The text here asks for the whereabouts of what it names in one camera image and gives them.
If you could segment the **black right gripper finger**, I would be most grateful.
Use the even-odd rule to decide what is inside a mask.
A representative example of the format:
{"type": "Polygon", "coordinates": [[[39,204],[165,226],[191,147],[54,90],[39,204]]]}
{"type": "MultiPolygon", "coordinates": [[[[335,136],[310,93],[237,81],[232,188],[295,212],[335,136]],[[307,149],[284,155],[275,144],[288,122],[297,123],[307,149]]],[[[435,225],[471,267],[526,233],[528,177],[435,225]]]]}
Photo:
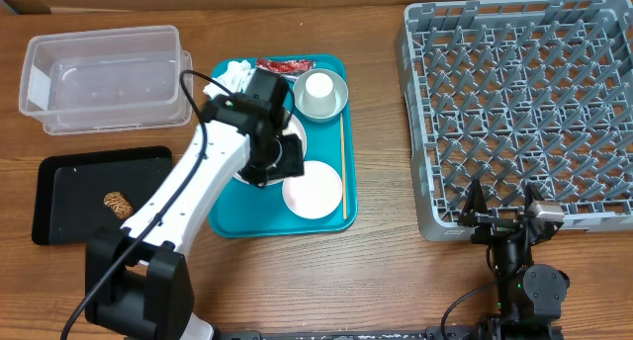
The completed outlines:
{"type": "Polygon", "coordinates": [[[458,224],[461,226],[478,226],[480,218],[488,216],[488,208],[480,179],[474,179],[468,189],[466,204],[464,205],[458,224]]]}
{"type": "Polygon", "coordinates": [[[528,216],[537,216],[537,209],[540,203],[544,201],[538,187],[533,183],[527,183],[524,189],[525,198],[525,214],[528,216]]]}

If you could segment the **large white plate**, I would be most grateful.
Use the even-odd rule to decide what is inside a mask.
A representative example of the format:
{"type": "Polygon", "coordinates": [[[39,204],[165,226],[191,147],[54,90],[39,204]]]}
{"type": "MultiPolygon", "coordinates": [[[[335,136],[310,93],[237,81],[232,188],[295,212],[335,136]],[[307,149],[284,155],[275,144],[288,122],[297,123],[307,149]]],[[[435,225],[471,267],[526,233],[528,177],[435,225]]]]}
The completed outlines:
{"type": "MultiPolygon", "coordinates": [[[[303,151],[303,158],[306,157],[307,154],[307,149],[308,149],[308,137],[307,137],[307,133],[301,123],[301,121],[296,117],[296,116],[292,116],[289,124],[286,128],[283,129],[282,134],[285,135],[290,135],[290,134],[296,134],[297,137],[300,139],[300,141],[302,142],[302,151],[303,151]]],[[[248,184],[246,181],[244,181],[240,175],[238,173],[233,174],[233,179],[241,182],[242,184],[248,184]]],[[[268,185],[276,185],[280,182],[283,182],[283,179],[273,179],[270,180],[268,182],[268,185]]]]}

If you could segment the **white napkin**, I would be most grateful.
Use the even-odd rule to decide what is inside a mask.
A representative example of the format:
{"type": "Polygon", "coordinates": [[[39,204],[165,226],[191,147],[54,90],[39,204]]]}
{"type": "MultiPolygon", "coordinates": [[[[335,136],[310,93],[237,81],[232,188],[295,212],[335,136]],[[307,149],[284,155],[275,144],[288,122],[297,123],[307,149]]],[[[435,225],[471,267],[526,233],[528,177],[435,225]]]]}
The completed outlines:
{"type": "MultiPolygon", "coordinates": [[[[255,68],[247,60],[232,60],[227,64],[226,71],[216,77],[215,81],[231,93],[244,93],[254,72],[255,68]]],[[[226,95],[226,91],[215,83],[208,83],[203,92],[211,99],[218,95],[226,95]]]]}

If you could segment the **red foil wrapper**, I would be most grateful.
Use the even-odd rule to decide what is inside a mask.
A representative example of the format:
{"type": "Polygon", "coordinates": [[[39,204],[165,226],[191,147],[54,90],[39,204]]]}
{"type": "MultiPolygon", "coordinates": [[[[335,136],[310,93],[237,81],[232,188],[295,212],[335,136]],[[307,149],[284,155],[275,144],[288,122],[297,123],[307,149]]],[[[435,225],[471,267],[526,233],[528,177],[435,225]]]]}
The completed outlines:
{"type": "Polygon", "coordinates": [[[301,75],[312,70],[316,62],[310,59],[273,60],[258,58],[256,67],[281,75],[285,79],[296,81],[301,75]]]}

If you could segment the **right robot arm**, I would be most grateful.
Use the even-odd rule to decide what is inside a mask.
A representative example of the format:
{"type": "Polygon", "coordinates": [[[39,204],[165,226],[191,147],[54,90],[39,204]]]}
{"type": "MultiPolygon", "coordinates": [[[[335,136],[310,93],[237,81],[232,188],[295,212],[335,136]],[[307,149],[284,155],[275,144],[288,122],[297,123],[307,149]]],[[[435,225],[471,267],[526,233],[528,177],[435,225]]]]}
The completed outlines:
{"type": "Polygon", "coordinates": [[[510,218],[489,214],[478,179],[468,189],[458,224],[472,227],[471,242],[487,247],[487,264],[495,279],[458,298],[457,303],[488,288],[497,289],[498,313],[482,316],[465,336],[469,339],[561,339],[552,326],[562,315],[570,286],[564,272],[533,261],[531,248],[549,241],[563,226],[565,213],[545,200],[538,188],[524,188],[525,211],[510,218]]]}

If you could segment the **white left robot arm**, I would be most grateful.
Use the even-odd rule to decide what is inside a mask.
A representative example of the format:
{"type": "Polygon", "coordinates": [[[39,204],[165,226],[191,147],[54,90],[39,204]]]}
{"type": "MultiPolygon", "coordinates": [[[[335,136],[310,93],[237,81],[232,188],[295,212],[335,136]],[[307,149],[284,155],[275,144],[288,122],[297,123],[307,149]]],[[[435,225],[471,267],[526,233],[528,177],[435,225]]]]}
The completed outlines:
{"type": "Polygon", "coordinates": [[[117,231],[87,243],[79,316],[129,339],[217,339],[194,312],[187,260],[194,239],[227,183],[238,175],[259,189],[304,173],[303,146],[285,135],[294,93],[286,79],[256,69],[242,92],[227,87],[204,107],[185,154],[153,196],[117,231]]]}

